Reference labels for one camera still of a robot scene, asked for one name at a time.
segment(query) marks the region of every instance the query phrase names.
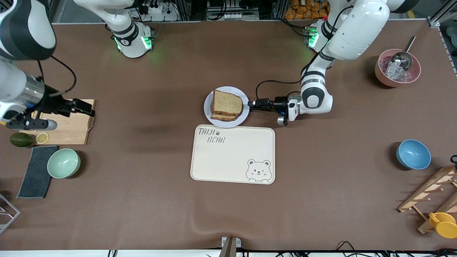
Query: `pink bowl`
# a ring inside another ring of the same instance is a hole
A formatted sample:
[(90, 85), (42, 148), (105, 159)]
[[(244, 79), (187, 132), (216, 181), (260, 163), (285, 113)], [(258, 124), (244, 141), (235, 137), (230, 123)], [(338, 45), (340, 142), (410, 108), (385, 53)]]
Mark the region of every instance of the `pink bowl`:
[[(416, 81), (420, 76), (420, 63), (414, 55), (411, 55), (413, 57), (413, 64), (411, 65), (411, 68), (406, 72), (406, 75), (410, 76), (411, 78), (407, 79), (406, 82), (395, 81), (386, 76), (386, 74), (384, 73), (385, 70), (387, 69), (387, 67), (385, 65), (385, 60), (387, 59), (387, 62), (388, 62), (390, 60), (390, 57), (392, 57), (392, 55), (394, 55), (398, 52), (401, 52), (401, 51), (402, 50), (400, 50), (400, 49), (386, 50), (377, 59), (374, 73), (376, 74), (377, 79), (386, 86), (391, 86), (391, 87), (403, 86), (403, 85)], [(380, 66), (381, 62), (384, 64), (383, 65), (383, 67), (385, 68), (384, 72), (381, 70), (382, 69), (382, 67)]]

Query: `white plate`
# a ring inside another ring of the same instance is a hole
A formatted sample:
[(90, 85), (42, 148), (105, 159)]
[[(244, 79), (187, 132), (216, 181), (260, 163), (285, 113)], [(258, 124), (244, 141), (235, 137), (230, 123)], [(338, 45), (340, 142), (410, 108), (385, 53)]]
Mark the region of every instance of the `white plate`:
[(209, 120), (209, 122), (221, 128), (232, 128), (240, 125), (248, 117), (250, 109), (248, 106), (249, 99), (246, 94), (240, 89), (232, 86), (222, 86), (220, 88), (216, 88), (216, 90), (239, 96), (241, 98), (241, 102), (243, 103), (243, 111), (234, 121), (211, 119), (211, 107), (213, 106), (213, 91), (211, 91), (211, 93), (209, 93), (209, 95), (206, 97), (205, 104), (203, 105), (206, 118)]

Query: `wooden cutting board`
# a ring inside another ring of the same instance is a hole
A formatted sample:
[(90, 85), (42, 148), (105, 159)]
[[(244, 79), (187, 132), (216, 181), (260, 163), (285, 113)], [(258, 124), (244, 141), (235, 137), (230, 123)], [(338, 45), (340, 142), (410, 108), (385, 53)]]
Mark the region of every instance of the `wooden cutting board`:
[[(95, 108), (96, 101), (94, 99), (82, 100), (92, 104), (92, 109)], [(89, 137), (88, 129), (91, 124), (93, 125), (93, 119), (95, 119), (95, 117), (82, 113), (72, 113), (69, 118), (57, 114), (42, 113), (41, 118), (54, 120), (57, 122), (57, 128), (55, 130), (21, 130), (20, 132), (29, 134), (33, 138), (41, 132), (48, 133), (49, 140), (43, 145), (85, 145)]]

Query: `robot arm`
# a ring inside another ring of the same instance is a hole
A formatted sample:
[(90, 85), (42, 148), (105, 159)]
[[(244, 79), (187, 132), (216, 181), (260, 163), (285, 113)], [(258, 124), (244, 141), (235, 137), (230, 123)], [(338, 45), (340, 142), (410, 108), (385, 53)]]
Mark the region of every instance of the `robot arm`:
[(326, 69), (335, 59), (355, 60), (362, 55), (383, 29), (389, 13), (383, 0), (356, 2), (328, 44), (302, 72), (299, 114), (320, 114), (331, 110), (333, 97), (325, 88)]
[(152, 50), (154, 35), (151, 28), (141, 22), (133, 22), (124, 9), (134, 0), (74, 0), (74, 2), (98, 15), (110, 28), (119, 50), (129, 58), (137, 58)]
[(316, 32), (308, 39), (308, 46), (318, 54), (301, 72), (300, 95), (276, 97), (274, 101), (259, 99), (248, 105), (254, 110), (282, 115), (278, 123), (284, 126), (299, 114), (329, 112), (333, 97), (325, 87), (327, 68), (335, 59), (357, 59), (376, 39), (391, 12), (407, 12), (417, 2), (419, 0), (329, 0), (328, 19), (312, 25)]
[(45, 60), (56, 47), (47, 0), (17, 0), (0, 13), (0, 56), (9, 60)]
[(69, 117), (72, 112), (95, 115), (79, 99), (68, 101), (56, 89), (25, 73), (10, 60), (44, 60), (52, 56), (56, 38), (46, 0), (17, 0), (0, 13), (0, 121), (11, 129), (55, 129), (51, 120), (33, 119), (32, 112)]

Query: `white tray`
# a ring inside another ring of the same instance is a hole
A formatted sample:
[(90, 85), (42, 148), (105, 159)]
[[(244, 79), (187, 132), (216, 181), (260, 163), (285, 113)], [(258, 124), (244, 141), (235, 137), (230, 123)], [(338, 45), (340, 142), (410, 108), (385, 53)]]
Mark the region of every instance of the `white tray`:
[(191, 177), (203, 181), (273, 183), (275, 132), (271, 128), (198, 126)]

